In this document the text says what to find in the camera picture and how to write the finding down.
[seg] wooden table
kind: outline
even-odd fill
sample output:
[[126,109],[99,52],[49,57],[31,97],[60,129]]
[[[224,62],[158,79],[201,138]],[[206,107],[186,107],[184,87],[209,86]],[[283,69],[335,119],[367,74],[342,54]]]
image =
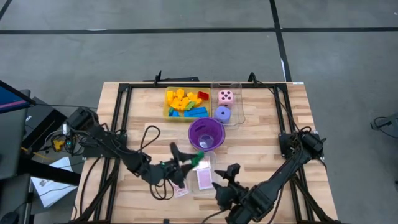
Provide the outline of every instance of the wooden table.
[[[97,111],[100,123],[111,124],[112,122],[118,85],[117,82],[106,82],[103,85]],[[295,122],[300,128],[311,126],[314,130],[304,85],[288,83],[287,86]],[[162,131],[158,140],[145,148],[145,152],[152,156],[153,163],[171,158],[169,143],[172,141],[176,142],[182,152],[194,151],[188,140],[189,123],[170,123],[163,119],[164,91],[163,88],[133,89],[127,122],[127,146],[130,149],[138,149],[143,132],[148,125],[156,125]],[[226,130],[225,142],[215,151],[216,168],[225,170],[230,164],[240,163],[241,170],[237,181],[240,181],[243,186],[251,187],[260,181],[267,180],[284,162],[284,159],[280,155],[277,140],[280,129],[274,96],[266,89],[258,88],[244,88],[242,95],[246,121],[238,129]],[[123,105],[119,113],[118,128],[122,113]],[[286,111],[283,113],[284,119],[287,121]],[[149,131],[147,139],[152,139],[156,135],[155,132]],[[98,192],[103,160],[101,159],[97,163],[89,176],[83,199],[83,209],[88,206]],[[88,159],[85,162],[76,197],[77,207],[80,206],[81,186],[93,161],[94,159]],[[317,161],[310,161],[305,165],[305,173],[308,189],[314,199],[327,215],[337,218],[325,168]],[[301,193],[298,194],[302,215],[303,218],[306,218],[306,214],[303,212],[305,210],[304,200]],[[101,218],[105,216],[107,202],[106,195],[103,200]],[[147,183],[132,175],[124,164],[120,167],[112,223],[162,223],[164,218],[169,218],[171,223],[200,223],[205,217],[216,211],[218,211],[218,206],[214,195],[185,195],[168,201],[157,201],[152,198]],[[225,214],[209,219],[208,223],[225,223]],[[272,212],[262,222],[268,222],[271,215]],[[295,223],[289,184],[285,185],[274,223]]]

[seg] pink card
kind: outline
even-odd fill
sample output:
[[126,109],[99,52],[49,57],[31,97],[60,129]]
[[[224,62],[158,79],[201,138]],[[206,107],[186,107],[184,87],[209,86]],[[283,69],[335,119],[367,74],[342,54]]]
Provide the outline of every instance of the pink card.
[[211,179],[211,169],[197,170],[199,190],[210,189],[213,187]]
[[181,196],[184,196],[187,193],[189,193],[186,182],[184,182],[184,186],[185,186],[184,188],[180,188],[179,186],[175,185],[173,182],[170,182],[170,183],[172,183],[172,185],[173,185],[175,197],[181,197]]

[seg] pink foam cube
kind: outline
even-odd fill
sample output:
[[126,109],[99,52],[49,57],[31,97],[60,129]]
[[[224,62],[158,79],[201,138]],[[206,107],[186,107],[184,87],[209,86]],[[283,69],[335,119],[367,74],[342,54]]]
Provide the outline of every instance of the pink foam cube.
[[218,106],[225,106],[232,109],[234,104],[234,94],[231,90],[221,90],[218,92]]

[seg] computer monitor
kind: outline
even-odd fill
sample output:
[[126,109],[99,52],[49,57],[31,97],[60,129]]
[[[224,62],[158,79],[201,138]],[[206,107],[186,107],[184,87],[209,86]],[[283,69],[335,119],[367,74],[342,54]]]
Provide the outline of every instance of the computer monitor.
[[35,101],[0,80],[0,114],[35,105]]

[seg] green object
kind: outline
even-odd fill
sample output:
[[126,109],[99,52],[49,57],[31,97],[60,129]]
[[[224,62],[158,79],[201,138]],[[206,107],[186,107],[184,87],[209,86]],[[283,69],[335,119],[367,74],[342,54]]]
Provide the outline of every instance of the green object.
[[173,114],[174,108],[170,107],[169,109],[169,116],[171,116]]
[[199,165],[199,161],[201,161],[205,157],[205,153],[203,151],[200,151],[197,153],[197,156],[193,159],[191,159],[191,164],[195,167]]
[[195,106],[195,102],[191,101],[189,102],[189,104],[185,107],[186,110],[190,110],[191,108],[193,108],[193,106]]

